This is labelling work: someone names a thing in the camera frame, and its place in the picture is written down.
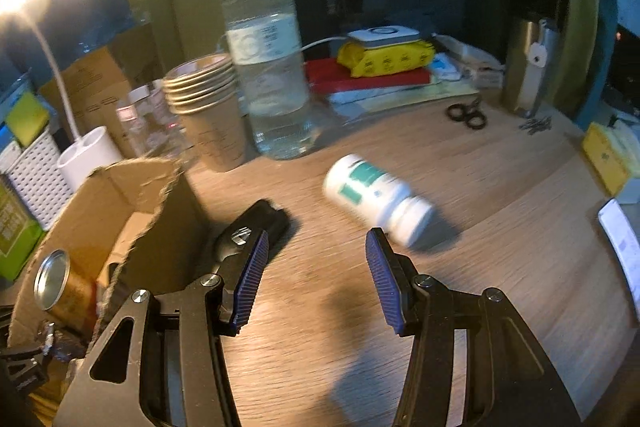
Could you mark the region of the yellow tissue box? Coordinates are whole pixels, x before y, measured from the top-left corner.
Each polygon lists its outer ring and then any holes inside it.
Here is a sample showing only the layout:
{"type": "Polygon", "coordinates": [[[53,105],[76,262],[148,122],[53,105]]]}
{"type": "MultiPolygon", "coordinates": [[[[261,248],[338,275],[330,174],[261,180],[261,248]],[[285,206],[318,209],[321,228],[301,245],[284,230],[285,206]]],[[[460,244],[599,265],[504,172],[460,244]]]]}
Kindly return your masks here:
{"type": "Polygon", "coordinates": [[[639,140],[618,120],[613,127],[592,122],[582,150],[608,191],[621,204],[639,202],[639,140]]]}

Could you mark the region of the black small device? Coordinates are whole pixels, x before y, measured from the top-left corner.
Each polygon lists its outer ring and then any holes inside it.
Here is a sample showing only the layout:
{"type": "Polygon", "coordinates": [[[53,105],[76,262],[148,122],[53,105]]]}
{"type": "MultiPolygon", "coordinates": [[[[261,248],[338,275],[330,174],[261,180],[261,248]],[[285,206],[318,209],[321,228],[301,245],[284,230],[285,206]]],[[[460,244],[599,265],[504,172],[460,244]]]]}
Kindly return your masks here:
{"type": "Polygon", "coordinates": [[[291,227],[291,218],[285,209],[277,207],[269,199],[258,199],[214,240],[213,271],[218,271],[224,259],[236,255],[256,231],[267,234],[268,261],[271,261],[288,240],[291,227]]]}

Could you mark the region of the clear glass cup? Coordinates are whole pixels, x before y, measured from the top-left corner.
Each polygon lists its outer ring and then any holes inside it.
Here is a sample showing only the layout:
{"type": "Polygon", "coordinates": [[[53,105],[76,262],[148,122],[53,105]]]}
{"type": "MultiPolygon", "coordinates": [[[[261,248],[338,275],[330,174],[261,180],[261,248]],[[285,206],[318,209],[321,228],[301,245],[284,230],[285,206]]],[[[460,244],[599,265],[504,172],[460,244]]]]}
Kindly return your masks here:
{"type": "Polygon", "coordinates": [[[165,157],[185,166],[194,159],[192,145],[169,109],[162,80],[131,90],[117,102],[116,115],[137,157],[165,157]]]}

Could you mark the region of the red tin can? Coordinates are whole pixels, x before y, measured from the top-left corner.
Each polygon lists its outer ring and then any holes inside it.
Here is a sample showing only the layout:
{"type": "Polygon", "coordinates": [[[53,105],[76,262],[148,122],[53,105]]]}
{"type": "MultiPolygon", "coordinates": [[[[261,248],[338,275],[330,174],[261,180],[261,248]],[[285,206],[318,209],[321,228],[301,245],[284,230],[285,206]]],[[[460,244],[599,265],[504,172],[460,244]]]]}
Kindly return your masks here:
{"type": "Polygon", "coordinates": [[[39,265],[34,282],[38,308],[81,337],[96,325],[96,281],[81,271],[69,253],[57,249],[39,265]]]}

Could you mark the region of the green snack bag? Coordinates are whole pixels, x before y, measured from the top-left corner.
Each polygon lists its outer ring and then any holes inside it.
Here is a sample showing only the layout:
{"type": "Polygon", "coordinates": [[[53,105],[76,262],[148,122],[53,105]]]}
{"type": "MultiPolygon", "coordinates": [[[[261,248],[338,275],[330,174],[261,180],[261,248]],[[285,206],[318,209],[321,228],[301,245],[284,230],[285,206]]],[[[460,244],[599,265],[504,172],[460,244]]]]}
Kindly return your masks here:
{"type": "Polygon", "coordinates": [[[0,187],[0,274],[14,282],[40,241],[43,229],[6,179],[0,187]]]}

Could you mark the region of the steel thermos flask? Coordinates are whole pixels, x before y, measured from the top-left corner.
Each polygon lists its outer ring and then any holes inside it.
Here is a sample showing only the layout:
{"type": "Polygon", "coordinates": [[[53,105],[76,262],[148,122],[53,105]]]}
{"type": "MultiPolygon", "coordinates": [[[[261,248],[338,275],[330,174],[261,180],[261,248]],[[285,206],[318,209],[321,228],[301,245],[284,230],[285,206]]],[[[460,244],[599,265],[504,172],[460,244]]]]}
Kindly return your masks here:
{"type": "Polygon", "coordinates": [[[560,33],[554,20],[517,18],[513,24],[501,103],[509,112],[532,118],[544,97],[560,33]]]}

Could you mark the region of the yellow curtain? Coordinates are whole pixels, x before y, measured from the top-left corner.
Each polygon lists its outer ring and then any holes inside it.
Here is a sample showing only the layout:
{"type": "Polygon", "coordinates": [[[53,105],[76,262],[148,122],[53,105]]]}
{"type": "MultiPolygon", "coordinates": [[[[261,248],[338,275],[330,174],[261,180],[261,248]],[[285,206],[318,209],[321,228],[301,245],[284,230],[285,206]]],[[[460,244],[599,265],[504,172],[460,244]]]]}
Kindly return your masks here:
{"type": "Polygon", "coordinates": [[[566,0],[561,42],[547,100],[566,116],[579,112],[588,91],[587,75],[596,44],[599,0],[566,0]]]}

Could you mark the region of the brown cardboard box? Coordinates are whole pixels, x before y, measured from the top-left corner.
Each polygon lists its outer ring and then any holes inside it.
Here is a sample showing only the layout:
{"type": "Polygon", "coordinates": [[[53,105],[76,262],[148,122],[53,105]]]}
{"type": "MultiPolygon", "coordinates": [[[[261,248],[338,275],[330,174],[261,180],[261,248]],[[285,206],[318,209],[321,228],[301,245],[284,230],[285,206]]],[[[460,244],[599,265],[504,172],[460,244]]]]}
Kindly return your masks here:
{"type": "Polygon", "coordinates": [[[28,343],[49,316],[36,305],[34,283],[39,265],[51,251],[67,251],[92,279],[122,256],[92,331],[99,337],[136,289],[163,295],[189,285],[211,229],[208,214],[175,161],[130,159],[94,170],[23,271],[9,328],[10,345],[28,343]]]}

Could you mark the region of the brown lamp carton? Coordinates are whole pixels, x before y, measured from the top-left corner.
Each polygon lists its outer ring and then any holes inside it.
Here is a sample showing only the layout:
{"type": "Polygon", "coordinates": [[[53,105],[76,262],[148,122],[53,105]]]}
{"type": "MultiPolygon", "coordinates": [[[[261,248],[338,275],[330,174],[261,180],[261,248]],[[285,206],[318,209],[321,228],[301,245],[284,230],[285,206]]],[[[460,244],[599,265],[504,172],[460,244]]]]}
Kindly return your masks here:
{"type": "Polygon", "coordinates": [[[61,76],[79,134],[104,126],[122,156],[136,156],[116,114],[117,103],[132,86],[111,50],[102,46],[78,58],[61,76]]]}

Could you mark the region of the white pill bottle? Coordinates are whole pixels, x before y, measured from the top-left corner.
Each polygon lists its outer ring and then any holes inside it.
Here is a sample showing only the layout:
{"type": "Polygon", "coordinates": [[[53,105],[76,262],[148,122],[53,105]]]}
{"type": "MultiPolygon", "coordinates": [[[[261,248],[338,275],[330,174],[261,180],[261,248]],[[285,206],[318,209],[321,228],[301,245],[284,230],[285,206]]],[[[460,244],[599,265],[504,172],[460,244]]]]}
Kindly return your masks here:
{"type": "Polygon", "coordinates": [[[355,154],[340,158],[323,181],[323,194],[370,228],[411,247],[426,229],[434,206],[410,185],[355,154]]]}

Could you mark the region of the brown leather wristwatch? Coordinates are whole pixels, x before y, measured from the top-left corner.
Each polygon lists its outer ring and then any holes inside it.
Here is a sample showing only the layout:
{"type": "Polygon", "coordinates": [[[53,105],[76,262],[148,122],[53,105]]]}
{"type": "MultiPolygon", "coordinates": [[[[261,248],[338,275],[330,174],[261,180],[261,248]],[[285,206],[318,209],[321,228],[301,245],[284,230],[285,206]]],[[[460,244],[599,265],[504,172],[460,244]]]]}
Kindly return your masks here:
{"type": "Polygon", "coordinates": [[[36,341],[46,357],[68,363],[83,359],[86,355],[84,340],[73,332],[51,321],[42,321],[38,327],[36,341]]]}

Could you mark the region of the clear plastic water bottle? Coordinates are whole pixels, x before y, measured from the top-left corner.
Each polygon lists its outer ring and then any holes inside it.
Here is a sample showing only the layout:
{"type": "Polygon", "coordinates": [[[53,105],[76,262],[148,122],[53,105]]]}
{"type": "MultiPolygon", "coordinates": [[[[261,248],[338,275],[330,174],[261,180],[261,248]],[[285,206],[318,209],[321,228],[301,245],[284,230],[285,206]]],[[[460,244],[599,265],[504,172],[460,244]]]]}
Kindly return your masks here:
{"type": "Polygon", "coordinates": [[[314,125],[295,0],[221,0],[221,9],[257,150],[306,154],[314,125]]]}

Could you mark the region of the stack of paper cups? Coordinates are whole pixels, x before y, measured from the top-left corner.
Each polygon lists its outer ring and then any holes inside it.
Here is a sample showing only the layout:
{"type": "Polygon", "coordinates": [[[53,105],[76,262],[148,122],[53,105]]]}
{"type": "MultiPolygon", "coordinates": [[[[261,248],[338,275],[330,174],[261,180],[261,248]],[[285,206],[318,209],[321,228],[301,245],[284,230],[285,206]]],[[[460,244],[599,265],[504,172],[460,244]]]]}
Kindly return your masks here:
{"type": "Polygon", "coordinates": [[[246,135],[230,54],[208,54],[174,67],[162,89],[206,167],[226,172],[243,164],[246,135]]]}

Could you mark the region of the yellow sponge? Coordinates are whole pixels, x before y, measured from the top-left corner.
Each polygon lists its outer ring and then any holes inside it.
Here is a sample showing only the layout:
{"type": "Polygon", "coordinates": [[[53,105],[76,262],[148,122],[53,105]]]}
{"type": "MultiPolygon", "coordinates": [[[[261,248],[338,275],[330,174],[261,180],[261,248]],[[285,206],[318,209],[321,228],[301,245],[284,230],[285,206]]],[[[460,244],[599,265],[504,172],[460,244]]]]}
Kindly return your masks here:
{"type": "Polygon", "coordinates": [[[6,115],[6,127],[21,144],[29,147],[47,127],[50,116],[47,109],[32,92],[25,92],[6,115]]]}

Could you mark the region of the keys on table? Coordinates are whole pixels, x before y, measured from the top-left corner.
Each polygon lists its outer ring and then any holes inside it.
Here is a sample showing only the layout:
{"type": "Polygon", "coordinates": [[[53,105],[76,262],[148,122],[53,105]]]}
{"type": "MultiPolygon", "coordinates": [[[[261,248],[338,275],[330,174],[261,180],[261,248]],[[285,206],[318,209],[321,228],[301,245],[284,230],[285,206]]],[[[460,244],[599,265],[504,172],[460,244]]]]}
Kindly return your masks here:
{"type": "Polygon", "coordinates": [[[538,132],[544,132],[552,128],[552,117],[544,116],[542,118],[530,118],[520,124],[518,129],[526,131],[528,135],[533,135],[538,132]]]}

